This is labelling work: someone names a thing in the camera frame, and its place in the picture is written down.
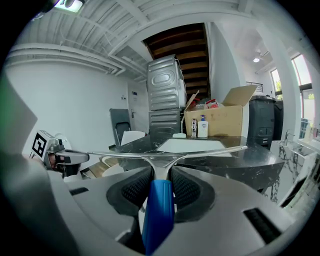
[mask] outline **table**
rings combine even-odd
[[[116,152],[125,153],[160,153],[157,148],[171,136],[165,134],[147,135],[123,146],[115,148]],[[181,140],[195,140],[187,136]],[[274,184],[284,165],[284,161],[268,149],[242,136],[209,136],[204,140],[220,141],[226,148],[247,145],[247,149],[231,153],[232,157],[206,156],[187,158],[179,161],[177,166],[197,169],[206,173],[226,177],[245,183],[262,193]],[[149,166],[142,159],[118,160],[125,170]]]

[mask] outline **soap bottle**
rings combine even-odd
[[[198,138],[208,137],[208,121],[205,121],[205,115],[201,115],[201,121],[198,122]]]

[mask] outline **blue handle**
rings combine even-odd
[[[174,227],[174,215],[174,193],[171,181],[153,180],[150,183],[142,230],[146,255],[151,255],[169,235]]]

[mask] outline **ceiling light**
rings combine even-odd
[[[83,5],[83,3],[80,0],[74,0],[74,2],[72,3],[72,5],[70,7],[66,7],[65,0],[59,0],[59,2],[55,5],[55,7],[59,8],[59,9],[63,9],[63,10],[67,10],[70,12],[77,13],[80,10],[82,5]]]

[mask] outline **cardboard box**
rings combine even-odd
[[[232,88],[222,102],[222,107],[196,111],[190,108],[191,102],[196,97],[196,94],[192,95],[184,111],[186,134],[191,136],[192,119],[198,122],[201,121],[201,115],[204,115],[208,121],[208,136],[241,136],[243,107],[249,102],[256,88],[256,85]]]

